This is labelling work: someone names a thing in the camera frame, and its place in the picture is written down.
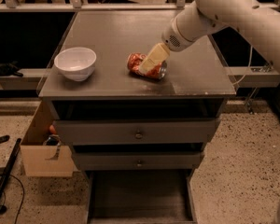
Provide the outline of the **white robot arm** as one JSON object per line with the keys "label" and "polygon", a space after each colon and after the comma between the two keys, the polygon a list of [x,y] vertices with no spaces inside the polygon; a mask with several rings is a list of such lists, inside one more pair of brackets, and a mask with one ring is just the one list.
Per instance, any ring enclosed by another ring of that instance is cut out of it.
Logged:
{"label": "white robot arm", "polygon": [[[280,74],[280,13],[256,0],[195,0]],[[280,224],[280,119],[266,105],[231,105],[191,181],[199,224]]]}

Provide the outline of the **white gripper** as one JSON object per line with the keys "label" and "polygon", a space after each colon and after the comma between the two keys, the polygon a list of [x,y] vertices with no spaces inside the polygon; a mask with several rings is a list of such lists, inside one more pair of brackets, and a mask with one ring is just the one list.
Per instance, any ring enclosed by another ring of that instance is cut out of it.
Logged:
{"label": "white gripper", "polygon": [[179,33],[175,19],[171,19],[170,24],[163,30],[161,39],[163,43],[156,44],[140,63],[138,70],[141,74],[146,75],[164,62],[169,57],[170,51],[180,52],[193,44]]}

